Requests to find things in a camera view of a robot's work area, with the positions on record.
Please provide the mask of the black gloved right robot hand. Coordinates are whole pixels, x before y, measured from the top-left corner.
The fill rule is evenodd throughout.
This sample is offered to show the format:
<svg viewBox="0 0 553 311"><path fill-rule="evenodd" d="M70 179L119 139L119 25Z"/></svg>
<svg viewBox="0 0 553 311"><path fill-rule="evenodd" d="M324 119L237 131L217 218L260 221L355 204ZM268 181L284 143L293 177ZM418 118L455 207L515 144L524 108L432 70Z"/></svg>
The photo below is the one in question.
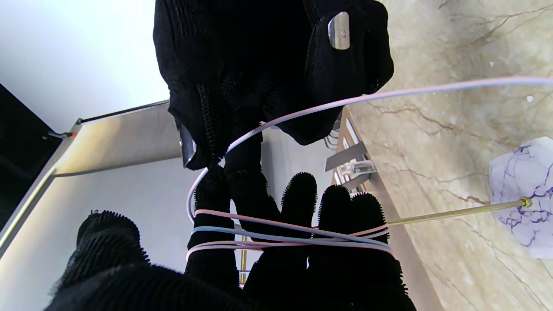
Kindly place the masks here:
<svg viewBox="0 0 553 311"><path fill-rule="evenodd" d="M261 123L369 95L394 73L388 11L377 0L157 0L153 41L185 168L223 182L202 203L306 225L314 180L278 210L263 187Z"/></svg>

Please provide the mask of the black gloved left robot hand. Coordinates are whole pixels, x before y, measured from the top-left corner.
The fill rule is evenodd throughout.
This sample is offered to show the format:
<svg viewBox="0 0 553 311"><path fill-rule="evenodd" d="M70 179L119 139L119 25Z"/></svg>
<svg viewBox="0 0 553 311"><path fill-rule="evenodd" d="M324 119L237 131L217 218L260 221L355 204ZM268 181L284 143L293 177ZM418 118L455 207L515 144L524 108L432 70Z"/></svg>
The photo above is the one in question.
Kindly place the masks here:
<svg viewBox="0 0 553 311"><path fill-rule="evenodd" d="M261 171L215 167L196 189L198 209L310 226L317 185L296 174L282 211ZM385 224L371 194L350 197L342 186L323 194L322 230L355 234ZM92 212L79 227L76 249L44 311L416 311L401 265L385 251L332 246L265 248L239 287L231 249L200 250L184 273L151 264L128 217Z"/></svg>

